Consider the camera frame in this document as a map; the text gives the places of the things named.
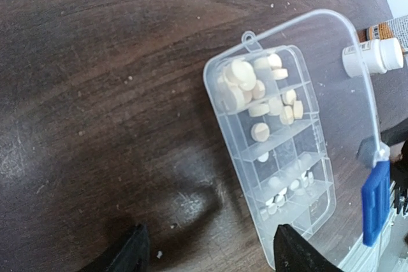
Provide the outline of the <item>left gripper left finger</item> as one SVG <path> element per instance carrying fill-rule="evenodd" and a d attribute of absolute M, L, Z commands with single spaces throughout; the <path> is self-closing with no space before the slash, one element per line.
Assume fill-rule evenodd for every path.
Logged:
<path fill-rule="evenodd" d="M 148 271 L 149 261 L 149 232 L 145 224 L 138 224 L 132 225 L 100 256 L 80 271 Z"/>

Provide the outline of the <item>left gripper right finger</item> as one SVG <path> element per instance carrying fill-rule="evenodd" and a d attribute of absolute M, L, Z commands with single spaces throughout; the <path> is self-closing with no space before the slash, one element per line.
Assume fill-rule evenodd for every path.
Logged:
<path fill-rule="evenodd" d="M 273 254 L 277 272 L 342 272 L 289 224 L 278 225 Z"/>

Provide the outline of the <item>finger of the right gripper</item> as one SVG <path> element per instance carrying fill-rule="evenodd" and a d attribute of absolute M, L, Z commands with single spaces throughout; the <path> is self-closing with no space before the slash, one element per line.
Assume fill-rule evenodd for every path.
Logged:
<path fill-rule="evenodd" d="M 391 180 L 394 186 L 394 208 L 397 214 L 407 214 L 407 125 L 395 125 L 381 133 L 381 138 L 390 148 L 402 144 L 399 154 L 392 154 Z"/>

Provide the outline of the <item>small white pill bottle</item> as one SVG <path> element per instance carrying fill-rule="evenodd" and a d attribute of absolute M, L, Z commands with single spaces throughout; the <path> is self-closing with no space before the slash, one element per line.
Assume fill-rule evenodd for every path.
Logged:
<path fill-rule="evenodd" d="M 385 74 L 388 71 L 401 69 L 404 66 L 402 48 L 396 38 L 366 41 L 360 43 L 360 50 L 361 57 L 357 54 L 355 46 L 347 47 L 342 52 L 344 69 L 351 78 L 363 74 L 360 59 L 363 59 L 370 75 Z"/>

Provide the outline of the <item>clear plastic pill organizer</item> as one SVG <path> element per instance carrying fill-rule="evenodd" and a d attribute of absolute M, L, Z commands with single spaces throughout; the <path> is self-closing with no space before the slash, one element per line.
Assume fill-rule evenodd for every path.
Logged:
<path fill-rule="evenodd" d="M 373 247 L 388 223 L 390 150 L 379 135 L 366 64 L 359 60 L 363 74 L 353 78 L 344 69 L 342 52 L 350 46 L 361 57 L 352 23 L 335 11 L 314 10 L 261 34 L 247 31 L 240 44 L 205 64 L 205 88 L 271 266 L 278 225 L 291 225 L 338 267 L 359 239 Z M 250 105 L 272 96 L 238 112 L 227 112 L 219 102 L 223 65 L 269 53 L 277 53 L 289 72 L 272 96 L 296 89 L 305 104 L 303 120 L 293 125 L 249 116 Z M 263 220 L 260 209 L 274 196 L 256 197 L 254 189 L 306 152 L 319 154 L 319 160 L 278 193 L 286 196 L 284 206 Z"/>

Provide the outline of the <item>amber bottle grey cap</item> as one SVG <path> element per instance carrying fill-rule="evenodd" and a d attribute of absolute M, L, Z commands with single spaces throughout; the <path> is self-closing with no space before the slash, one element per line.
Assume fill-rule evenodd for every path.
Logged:
<path fill-rule="evenodd" d="M 363 30 L 357 31 L 360 42 L 373 39 L 390 39 L 396 38 L 404 55 L 407 55 L 408 40 L 408 16 L 393 18 L 391 20 L 373 25 Z"/>

